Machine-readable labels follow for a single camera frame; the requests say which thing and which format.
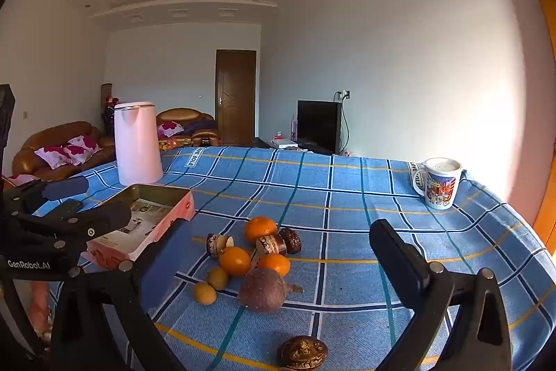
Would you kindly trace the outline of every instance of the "orange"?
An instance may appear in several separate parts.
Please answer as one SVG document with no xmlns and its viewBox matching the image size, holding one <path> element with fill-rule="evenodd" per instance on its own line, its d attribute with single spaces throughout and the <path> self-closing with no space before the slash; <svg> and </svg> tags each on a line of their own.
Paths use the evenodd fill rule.
<svg viewBox="0 0 556 371">
<path fill-rule="evenodd" d="M 218 262 L 228 275 L 234 277 L 245 275 L 251 267 L 249 254 L 239 247 L 226 247 L 218 258 Z"/>
<path fill-rule="evenodd" d="M 245 224 L 245 238 L 252 244 L 260 237 L 273 235 L 277 231 L 274 221 L 264 216 L 253 217 Z"/>
<path fill-rule="evenodd" d="M 290 271 L 290 260 L 288 260 L 285 256 L 279 255 L 278 253 L 269 253 L 261 256 L 261 259 L 257 263 L 257 267 L 267 267 L 269 269 L 273 269 L 282 277 L 285 277 Z"/>
</svg>

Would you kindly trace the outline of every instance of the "beetroot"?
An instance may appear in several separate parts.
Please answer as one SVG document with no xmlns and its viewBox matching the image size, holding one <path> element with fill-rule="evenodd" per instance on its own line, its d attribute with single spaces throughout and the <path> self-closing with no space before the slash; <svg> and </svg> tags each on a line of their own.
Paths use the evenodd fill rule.
<svg viewBox="0 0 556 371">
<path fill-rule="evenodd" d="M 252 312 L 271 313 L 290 292 L 303 292 L 303 288 L 286 282 L 274 269 L 255 268 L 241 282 L 237 300 Z"/>
</svg>

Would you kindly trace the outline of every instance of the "door frame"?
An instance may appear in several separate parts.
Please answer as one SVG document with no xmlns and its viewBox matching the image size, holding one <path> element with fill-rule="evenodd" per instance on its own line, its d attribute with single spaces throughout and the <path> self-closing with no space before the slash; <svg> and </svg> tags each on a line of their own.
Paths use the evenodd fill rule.
<svg viewBox="0 0 556 371">
<path fill-rule="evenodd" d="M 245 48 L 217 48 L 214 51 L 214 119 L 218 125 L 218 69 L 216 67 L 216 54 L 218 51 L 255 51 L 255 138 L 259 136 L 259 84 L 261 73 L 261 50 Z"/>
</svg>

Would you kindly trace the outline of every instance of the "wall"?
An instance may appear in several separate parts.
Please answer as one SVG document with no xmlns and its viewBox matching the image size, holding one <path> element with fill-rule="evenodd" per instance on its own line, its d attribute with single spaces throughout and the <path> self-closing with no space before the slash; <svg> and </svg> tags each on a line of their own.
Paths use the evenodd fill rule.
<svg viewBox="0 0 556 371">
<path fill-rule="evenodd" d="M 538 0 L 280 5 L 262 30 L 260 135 L 289 130 L 298 99 L 342 89 L 356 155 L 456 158 L 534 221 L 556 136 Z"/>
<path fill-rule="evenodd" d="M 257 51 L 261 26 L 244 23 L 178 23 L 110 34 L 105 82 L 121 102 L 151 101 L 157 112 L 190 107 L 214 116 L 217 49 Z M 255 125 L 258 119 L 255 109 Z"/>
<path fill-rule="evenodd" d="M 33 133 L 75 120 L 99 126 L 107 38 L 64 0 L 6 0 L 0 84 L 11 85 L 16 108 L 3 174 L 12 174 L 13 156 Z"/>
</svg>

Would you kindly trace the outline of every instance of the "television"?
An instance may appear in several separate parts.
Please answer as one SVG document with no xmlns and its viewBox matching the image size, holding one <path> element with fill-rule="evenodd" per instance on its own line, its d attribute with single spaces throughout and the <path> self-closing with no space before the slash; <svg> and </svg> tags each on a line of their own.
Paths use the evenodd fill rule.
<svg viewBox="0 0 556 371">
<path fill-rule="evenodd" d="M 297 143 L 340 153 L 341 104 L 332 101 L 297 102 Z"/>
</svg>

